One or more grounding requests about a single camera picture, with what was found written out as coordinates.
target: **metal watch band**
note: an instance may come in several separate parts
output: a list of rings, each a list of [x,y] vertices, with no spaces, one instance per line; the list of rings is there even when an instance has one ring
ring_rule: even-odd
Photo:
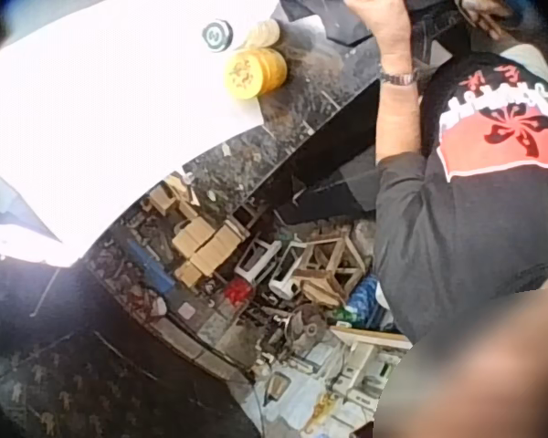
[[[380,80],[382,83],[387,82],[388,84],[405,87],[406,85],[414,84],[418,80],[418,70],[415,68],[412,73],[406,75],[390,75],[385,73],[384,68],[381,67]]]

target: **table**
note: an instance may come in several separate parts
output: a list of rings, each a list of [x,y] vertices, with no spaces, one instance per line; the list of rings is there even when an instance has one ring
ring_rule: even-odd
[[[201,209],[217,221],[256,195],[269,203],[288,200],[297,184],[303,188],[316,182],[374,138],[379,98],[375,38],[345,47],[327,39],[317,16],[292,23],[280,12],[274,16],[282,30],[275,48],[287,60],[289,77],[282,88],[259,98],[265,123],[184,166],[194,178]],[[420,65],[429,60],[431,41],[461,19],[456,10],[433,9],[415,22],[413,54]],[[350,107],[364,110],[348,116]],[[345,132],[360,141],[337,151]]]

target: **black table top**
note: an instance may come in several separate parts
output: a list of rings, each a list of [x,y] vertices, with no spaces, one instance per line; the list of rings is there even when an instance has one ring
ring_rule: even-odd
[[[274,48],[285,57],[289,76],[280,89],[259,98],[264,125],[184,166],[194,176],[192,188],[202,210],[216,220],[233,213],[311,135],[378,79],[375,38],[346,47],[327,39],[317,16],[279,22],[282,36]],[[416,22],[415,58],[427,62],[432,37],[457,22],[455,12]]]

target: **hand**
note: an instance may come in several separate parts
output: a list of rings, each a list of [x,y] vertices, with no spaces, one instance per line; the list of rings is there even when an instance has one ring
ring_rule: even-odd
[[[479,26],[496,40],[503,35],[503,30],[493,17],[512,15],[503,0],[455,0],[455,4],[472,26]]]
[[[409,53],[412,26],[404,0],[345,0],[372,31],[382,56]]]

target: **white sheet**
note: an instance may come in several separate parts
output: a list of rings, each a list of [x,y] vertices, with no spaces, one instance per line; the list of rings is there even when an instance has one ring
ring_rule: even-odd
[[[0,175],[82,256],[168,173],[263,122],[223,85],[225,54],[277,0],[107,0],[0,51]]]

